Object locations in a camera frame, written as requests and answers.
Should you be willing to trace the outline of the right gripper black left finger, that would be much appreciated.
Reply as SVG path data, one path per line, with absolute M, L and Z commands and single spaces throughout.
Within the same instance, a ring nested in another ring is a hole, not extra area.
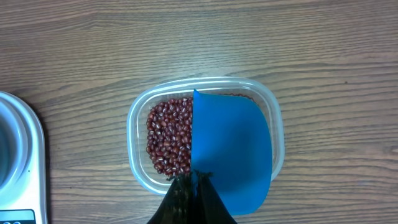
M 192 217 L 192 174 L 173 176 L 169 190 L 147 224 L 188 224 Z

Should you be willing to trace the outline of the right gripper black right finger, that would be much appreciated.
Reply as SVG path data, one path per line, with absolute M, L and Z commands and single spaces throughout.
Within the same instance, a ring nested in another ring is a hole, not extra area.
M 211 173 L 195 172 L 197 175 L 197 196 L 193 204 L 193 223 L 237 224 L 211 183 Z

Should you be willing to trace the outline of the blue plastic scoop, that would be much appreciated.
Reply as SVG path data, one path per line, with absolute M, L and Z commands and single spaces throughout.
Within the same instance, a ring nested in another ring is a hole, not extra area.
M 272 176 L 271 135 L 258 105 L 243 96 L 194 91 L 192 127 L 192 169 L 212 174 L 231 215 L 255 212 Z

